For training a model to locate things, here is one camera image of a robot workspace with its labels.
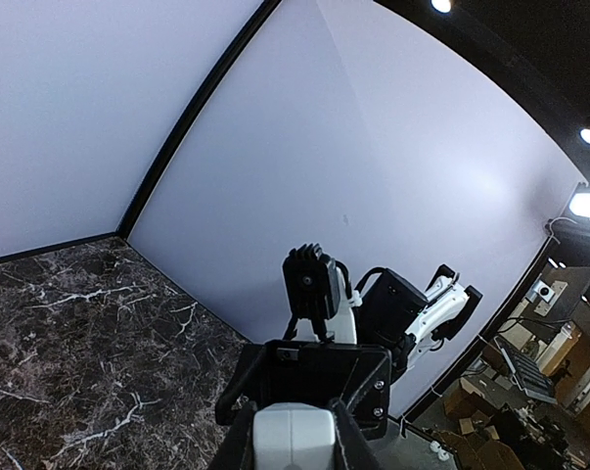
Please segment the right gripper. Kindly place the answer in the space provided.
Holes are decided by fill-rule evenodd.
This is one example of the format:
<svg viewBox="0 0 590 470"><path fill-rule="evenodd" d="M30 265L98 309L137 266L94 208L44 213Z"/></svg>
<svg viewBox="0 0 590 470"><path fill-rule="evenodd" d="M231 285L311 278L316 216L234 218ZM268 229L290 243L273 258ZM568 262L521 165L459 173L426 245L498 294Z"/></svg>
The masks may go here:
<svg viewBox="0 0 590 470"><path fill-rule="evenodd" d="M390 352L380 346L273 340L247 344L215 405L219 425L231 425L240 397L262 409L279 402L325 408L341 400L367 440L387 429Z"/></svg>

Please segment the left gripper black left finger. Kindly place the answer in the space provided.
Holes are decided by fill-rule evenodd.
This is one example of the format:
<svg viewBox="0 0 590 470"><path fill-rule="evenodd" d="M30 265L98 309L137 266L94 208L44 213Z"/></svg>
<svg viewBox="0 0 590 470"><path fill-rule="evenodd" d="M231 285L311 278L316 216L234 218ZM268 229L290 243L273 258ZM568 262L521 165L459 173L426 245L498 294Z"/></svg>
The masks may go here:
<svg viewBox="0 0 590 470"><path fill-rule="evenodd" d="M210 463L210 470L253 469L252 426L255 404L246 403L237 413L224 441Z"/></svg>

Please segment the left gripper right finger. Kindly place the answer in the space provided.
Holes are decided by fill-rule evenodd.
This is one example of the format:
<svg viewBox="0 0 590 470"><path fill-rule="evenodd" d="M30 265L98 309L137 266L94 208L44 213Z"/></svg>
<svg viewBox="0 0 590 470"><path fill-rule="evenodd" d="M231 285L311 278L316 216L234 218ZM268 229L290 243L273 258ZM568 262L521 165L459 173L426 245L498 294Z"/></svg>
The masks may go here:
<svg viewBox="0 0 590 470"><path fill-rule="evenodd" d="M381 470L382 466L372 453L357 423L341 399L331 399L328 409L335 419L336 444L334 460L336 469Z"/></svg>

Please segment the white remote control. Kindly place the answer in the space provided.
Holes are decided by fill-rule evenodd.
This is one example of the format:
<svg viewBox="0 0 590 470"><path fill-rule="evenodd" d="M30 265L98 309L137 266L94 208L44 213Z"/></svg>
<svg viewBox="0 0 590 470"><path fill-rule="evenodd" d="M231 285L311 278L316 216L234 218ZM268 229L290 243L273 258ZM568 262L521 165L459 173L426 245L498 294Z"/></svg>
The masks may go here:
<svg viewBox="0 0 590 470"><path fill-rule="evenodd" d="M257 411L253 417L254 469L334 469L336 444L336 421L328 409L281 402Z"/></svg>

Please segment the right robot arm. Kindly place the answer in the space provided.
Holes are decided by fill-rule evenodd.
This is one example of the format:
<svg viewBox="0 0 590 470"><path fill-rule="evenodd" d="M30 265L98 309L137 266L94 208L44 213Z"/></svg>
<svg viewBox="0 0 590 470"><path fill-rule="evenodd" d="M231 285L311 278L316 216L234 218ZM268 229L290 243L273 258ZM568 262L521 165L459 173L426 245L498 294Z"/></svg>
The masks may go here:
<svg viewBox="0 0 590 470"><path fill-rule="evenodd" d="M216 403L218 424L234 422L241 398L259 409L276 403L325 408L338 399L364 437L378 439L386 432L392 384L451 341L482 295L462 286L445 264L424 292L384 267L352 286L339 265L319 281L303 275L288 297L292 313L283 338L244 346Z"/></svg>

